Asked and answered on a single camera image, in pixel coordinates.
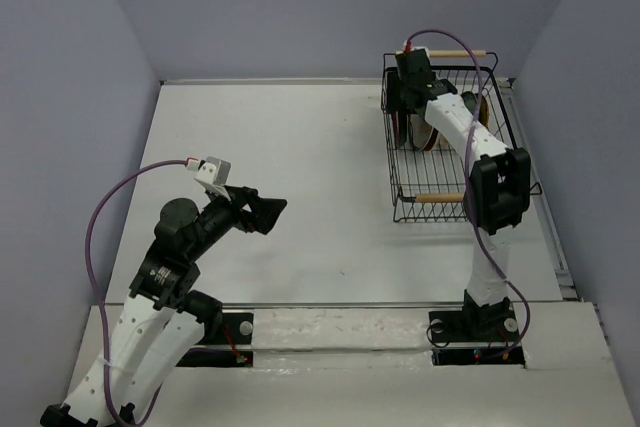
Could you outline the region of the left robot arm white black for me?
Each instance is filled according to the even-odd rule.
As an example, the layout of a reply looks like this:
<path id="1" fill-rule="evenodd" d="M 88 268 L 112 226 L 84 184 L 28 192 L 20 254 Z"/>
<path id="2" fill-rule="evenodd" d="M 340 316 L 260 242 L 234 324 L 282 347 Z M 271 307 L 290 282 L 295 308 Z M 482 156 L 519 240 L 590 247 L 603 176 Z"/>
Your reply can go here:
<path id="1" fill-rule="evenodd" d="M 184 355 L 220 333 L 221 302 L 193 287 L 198 259 L 232 229 L 268 234 L 286 206 L 248 187 L 212 193 L 204 208 L 188 198 L 166 203 L 102 351 L 66 399 L 46 408 L 41 425 L 142 425 Z"/>

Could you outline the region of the yellow patterned plate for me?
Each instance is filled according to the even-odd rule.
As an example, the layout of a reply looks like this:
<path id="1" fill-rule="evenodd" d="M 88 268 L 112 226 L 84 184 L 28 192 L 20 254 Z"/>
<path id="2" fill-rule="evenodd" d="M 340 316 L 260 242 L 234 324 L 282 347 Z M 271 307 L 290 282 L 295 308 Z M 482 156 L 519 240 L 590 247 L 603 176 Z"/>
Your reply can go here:
<path id="1" fill-rule="evenodd" d="M 485 128 L 488 128 L 489 127 L 489 120 L 490 120 L 490 110 L 489 110 L 488 101 L 487 101 L 487 98 L 484 95 L 481 95 L 480 96 L 480 107 L 479 107 L 478 121 Z"/>

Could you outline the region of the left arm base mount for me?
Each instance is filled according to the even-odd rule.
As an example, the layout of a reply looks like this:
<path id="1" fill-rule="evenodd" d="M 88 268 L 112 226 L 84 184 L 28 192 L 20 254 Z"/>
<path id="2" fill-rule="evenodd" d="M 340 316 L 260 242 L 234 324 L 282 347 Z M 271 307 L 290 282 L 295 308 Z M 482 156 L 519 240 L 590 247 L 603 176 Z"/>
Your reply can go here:
<path id="1" fill-rule="evenodd" d="M 249 368 L 253 366 L 254 314 L 225 311 L 217 327 L 206 327 L 203 338 L 178 362 L 184 368 Z"/>

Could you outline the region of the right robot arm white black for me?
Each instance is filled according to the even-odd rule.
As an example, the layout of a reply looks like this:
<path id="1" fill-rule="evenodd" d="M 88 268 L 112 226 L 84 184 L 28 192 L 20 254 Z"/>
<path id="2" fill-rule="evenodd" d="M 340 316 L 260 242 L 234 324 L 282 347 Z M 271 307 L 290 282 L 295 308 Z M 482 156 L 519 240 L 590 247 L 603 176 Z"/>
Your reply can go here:
<path id="1" fill-rule="evenodd" d="M 438 312 L 432 321 L 441 336 L 482 339 L 515 332 L 507 276 L 508 231 L 517 227 L 530 206 L 531 159 L 512 148 L 481 121 L 482 94 L 462 94 L 437 76 L 426 48 L 405 46 L 395 55 L 402 111 L 422 117 L 443 136 L 463 161 L 463 207 L 476 238 L 471 277 L 462 307 Z"/>

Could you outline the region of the red rimmed cream plate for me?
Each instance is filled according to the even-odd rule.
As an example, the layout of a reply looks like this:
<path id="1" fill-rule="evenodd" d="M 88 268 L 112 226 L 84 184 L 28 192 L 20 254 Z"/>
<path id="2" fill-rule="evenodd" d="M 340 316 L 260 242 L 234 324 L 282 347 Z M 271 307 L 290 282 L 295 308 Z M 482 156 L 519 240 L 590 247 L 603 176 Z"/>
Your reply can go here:
<path id="1" fill-rule="evenodd" d="M 400 149 L 407 141 L 407 115 L 401 98 L 401 82 L 395 67 L 386 71 L 386 109 L 392 121 L 395 148 Z"/>

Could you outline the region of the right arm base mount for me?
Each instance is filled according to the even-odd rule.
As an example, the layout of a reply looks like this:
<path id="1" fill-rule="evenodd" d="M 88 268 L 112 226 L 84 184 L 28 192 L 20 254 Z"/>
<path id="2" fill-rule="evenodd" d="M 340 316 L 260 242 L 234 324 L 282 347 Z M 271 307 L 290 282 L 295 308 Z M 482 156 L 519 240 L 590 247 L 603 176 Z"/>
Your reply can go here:
<path id="1" fill-rule="evenodd" d="M 431 344 L 433 364 L 438 367 L 526 365 L 513 311 L 482 327 L 467 324 L 461 310 L 430 312 L 425 335 Z"/>

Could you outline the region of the blue green floral plate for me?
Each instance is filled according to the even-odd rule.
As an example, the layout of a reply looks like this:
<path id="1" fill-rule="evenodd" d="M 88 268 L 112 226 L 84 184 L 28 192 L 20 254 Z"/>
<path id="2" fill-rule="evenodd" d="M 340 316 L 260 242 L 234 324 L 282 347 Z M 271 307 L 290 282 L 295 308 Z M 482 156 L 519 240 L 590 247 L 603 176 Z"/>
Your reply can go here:
<path id="1" fill-rule="evenodd" d="M 470 112 L 475 112 L 478 104 L 477 95 L 474 92 L 465 91 L 461 94 L 461 97 L 463 99 L 465 107 Z"/>

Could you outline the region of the red teal floral plate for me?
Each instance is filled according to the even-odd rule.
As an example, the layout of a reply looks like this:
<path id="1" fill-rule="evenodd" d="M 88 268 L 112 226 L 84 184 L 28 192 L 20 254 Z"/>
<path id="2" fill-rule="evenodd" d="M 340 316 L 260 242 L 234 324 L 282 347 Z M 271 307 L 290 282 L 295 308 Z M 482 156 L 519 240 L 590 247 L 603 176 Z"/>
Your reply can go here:
<path id="1" fill-rule="evenodd" d="M 438 141 L 439 132 L 419 114 L 411 114 L 408 124 L 411 147 L 416 151 L 431 151 Z"/>

